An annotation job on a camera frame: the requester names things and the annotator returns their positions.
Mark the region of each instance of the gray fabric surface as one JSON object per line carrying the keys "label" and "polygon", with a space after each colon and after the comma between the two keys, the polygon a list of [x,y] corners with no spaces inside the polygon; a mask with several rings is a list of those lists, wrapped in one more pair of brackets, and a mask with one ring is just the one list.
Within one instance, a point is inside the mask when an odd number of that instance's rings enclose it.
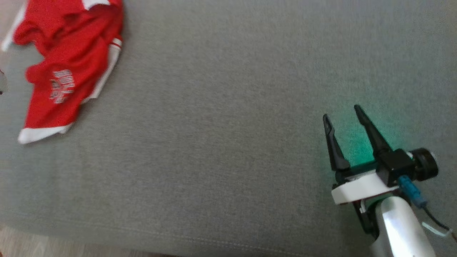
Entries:
{"label": "gray fabric surface", "polygon": [[[41,57],[13,47],[0,96],[0,222],[182,256],[366,256],[372,240],[353,208],[333,204],[321,121],[328,112],[347,157],[366,161],[359,103],[392,146],[435,152],[440,174],[419,187],[457,228],[452,8],[128,1],[100,98],[67,134],[27,146],[16,141],[32,91],[24,70]],[[428,235],[439,256],[456,252]]]}
{"label": "gray fabric surface", "polygon": [[8,90],[8,83],[6,81],[5,74],[0,70],[0,92],[6,92]]}

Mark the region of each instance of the white stripe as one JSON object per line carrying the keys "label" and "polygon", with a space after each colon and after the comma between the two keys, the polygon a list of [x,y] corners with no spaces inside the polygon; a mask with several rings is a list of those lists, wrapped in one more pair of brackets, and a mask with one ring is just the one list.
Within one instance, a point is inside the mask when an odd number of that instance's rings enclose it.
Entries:
{"label": "white stripe", "polygon": [[48,136],[61,133],[64,134],[68,131],[68,129],[73,125],[73,123],[66,125],[66,126],[60,126],[60,127],[54,127],[54,128],[23,128],[21,132],[19,133],[19,137],[17,138],[17,141],[19,141],[20,144],[27,144],[31,142],[35,142],[38,140],[41,140],[43,138],[46,138]]}
{"label": "white stripe", "polygon": [[83,0],[83,5],[88,10],[94,5],[110,5],[110,2],[108,0]]}
{"label": "white stripe", "polygon": [[122,41],[119,38],[114,38],[112,42],[116,45],[122,46]]}
{"label": "white stripe", "polygon": [[440,231],[438,231],[437,229],[435,229],[434,227],[430,226],[429,224],[425,223],[425,222],[422,222],[422,225],[430,230],[432,233],[434,233],[435,235],[438,235],[438,236],[441,236],[441,237],[446,237],[448,235],[450,235],[452,233],[452,229],[448,230],[447,233],[441,233]]}
{"label": "white stripe", "polygon": [[108,80],[108,77],[114,68],[114,65],[116,65],[120,52],[121,52],[120,47],[118,47],[117,45],[110,44],[109,51],[108,51],[108,68],[105,70],[103,75],[99,78],[99,80],[95,84],[94,90],[92,91],[90,96],[88,96],[86,99],[84,99],[81,104],[84,104],[87,101],[89,101],[90,99],[94,99],[99,96],[101,90],[103,89],[103,86],[106,83],[106,80]]}
{"label": "white stripe", "polygon": [[398,188],[398,186],[387,187],[375,171],[368,171],[364,174],[332,190],[332,197],[335,204],[351,203]]}
{"label": "white stripe", "polygon": [[16,18],[14,18],[13,25],[11,26],[10,30],[6,34],[5,39],[3,40],[2,44],[1,44],[1,50],[3,52],[8,51],[8,48],[13,43],[14,32],[16,31],[19,24],[24,20],[25,13],[26,13],[26,3],[24,3],[21,6],[21,8],[19,9],[19,11],[16,15]]}

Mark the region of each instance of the robotic arm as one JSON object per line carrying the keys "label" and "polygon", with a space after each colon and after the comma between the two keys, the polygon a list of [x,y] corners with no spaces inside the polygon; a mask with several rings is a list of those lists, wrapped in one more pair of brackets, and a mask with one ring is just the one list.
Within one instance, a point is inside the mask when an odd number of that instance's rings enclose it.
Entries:
{"label": "robotic arm", "polygon": [[411,151],[392,150],[378,129],[359,105],[354,106],[359,122],[365,127],[373,148],[374,160],[351,167],[344,158],[335,137],[330,118],[324,115],[324,129],[335,171],[336,184],[332,196],[336,204],[352,203],[363,230],[375,242],[371,246],[376,257],[434,257],[419,221],[410,206],[424,209],[441,228],[442,236],[455,234],[437,221],[427,209],[414,180],[423,181],[438,175],[438,165],[432,153],[419,148]]}

